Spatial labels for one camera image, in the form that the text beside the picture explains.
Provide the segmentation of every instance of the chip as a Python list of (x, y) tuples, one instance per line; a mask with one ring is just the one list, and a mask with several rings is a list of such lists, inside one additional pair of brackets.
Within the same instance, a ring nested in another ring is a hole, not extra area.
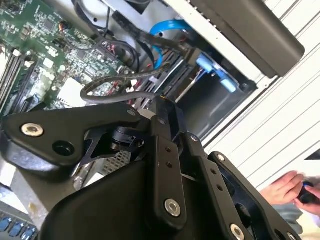
[(50, 21), (50, 20), (45, 20), (45, 22), (44, 22), (44, 27), (46, 28), (46, 29), (48, 29), (49, 31), (52, 31), (53, 30), (53, 28), (54, 28), (54, 23), (52, 22), (52, 21)]
[(29, 34), (29, 30), (27, 28), (22, 29), (22, 34), (23, 35), (28, 35)]
[(85, 51), (78, 51), (76, 55), (79, 59), (83, 60), (87, 54)]

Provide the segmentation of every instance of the ram slot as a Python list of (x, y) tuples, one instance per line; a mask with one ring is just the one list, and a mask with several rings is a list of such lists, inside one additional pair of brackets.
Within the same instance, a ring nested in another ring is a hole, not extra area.
[(24, 57), (20, 54), (19, 51), (14, 50), (10, 54), (8, 62), (5, 66), (4, 73), (0, 80), (0, 113), (6, 106), (7, 99), (10, 96), (17, 76), (24, 64)]
[(33, 64), (27, 71), (27, 73), (24, 75), (24, 78), (21, 80), (22, 81), (22, 85), (19, 88), (19, 92), (17, 93), (17, 96), (10, 108), (9, 111), (9, 115), (10, 114), (16, 114), (16, 113), (24, 113), (24, 106), (25, 101), (27, 101), (27, 99), (24, 101), (24, 97), (27, 95), (28, 93), (28, 85), (30, 83), (31, 80), (31, 75), (35, 70), (36, 65)]

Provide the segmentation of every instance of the motherboard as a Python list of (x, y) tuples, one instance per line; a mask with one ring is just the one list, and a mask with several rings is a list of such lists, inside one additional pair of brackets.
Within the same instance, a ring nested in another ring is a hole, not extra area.
[[(61, 24), (67, 31), (62, 35)], [(85, 84), (129, 71), (112, 47), (97, 48), (91, 36), (42, 0), (0, 0), (0, 119), (32, 109), (83, 107)], [(92, 94), (114, 91), (107, 83)]]

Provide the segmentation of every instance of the black plastic arm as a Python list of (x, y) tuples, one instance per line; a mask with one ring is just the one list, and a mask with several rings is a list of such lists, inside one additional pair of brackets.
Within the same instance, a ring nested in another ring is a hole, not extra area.
[(173, 102), (158, 97), (150, 109), (145, 117), (116, 103), (4, 118), (3, 158), (43, 181), (63, 182), (119, 151), (133, 156), (60, 201), (39, 240), (300, 239), (226, 156), (207, 157)]

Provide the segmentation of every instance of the hex bolt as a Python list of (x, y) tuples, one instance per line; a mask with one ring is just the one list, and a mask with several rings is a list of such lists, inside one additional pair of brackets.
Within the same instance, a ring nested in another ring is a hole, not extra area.
[(197, 138), (195, 135), (191, 135), (191, 139), (192, 139), (193, 141), (195, 141), (195, 142), (198, 142), (198, 141), (199, 141), (198, 138)]
[(44, 129), (35, 123), (26, 123), (21, 127), (21, 132), (29, 137), (37, 138), (44, 134)]
[(135, 116), (135, 115), (136, 115), (136, 113), (135, 113), (134, 111), (132, 111), (132, 110), (128, 110), (127, 112), (128, 112), (128, 114), (130, 114), (131, 116)]
[(291, 232), (288, 232), (287, 234), (288, 234), (290, 240), (296, 240), (295, 236), (293, 236), (293, 234)]
[(159, 123), (161, 123), (162, 125), (166, 125), (165, 120), (163, 120), (163, 119), (161, 119), (161, 118), (158, 118), (158, 121), (159, 121)]
[(216, 156), (221, 162), (224, 162), (226, 159), (224, 158), (224, 156), (222, 156), (222, 155), (220, 155), (220, 154), (218, 154), (217, 156)]
[(164, 208), (168, 214), (175, 218), (179, 217), (181, 214), (180, 205), (173, 199), (167, 199), (164, 202)]
[(235, 236), (237, 240), (245, 240), (244, 232), (235, 224), (231, 224), (230, 226), (232, 234)]

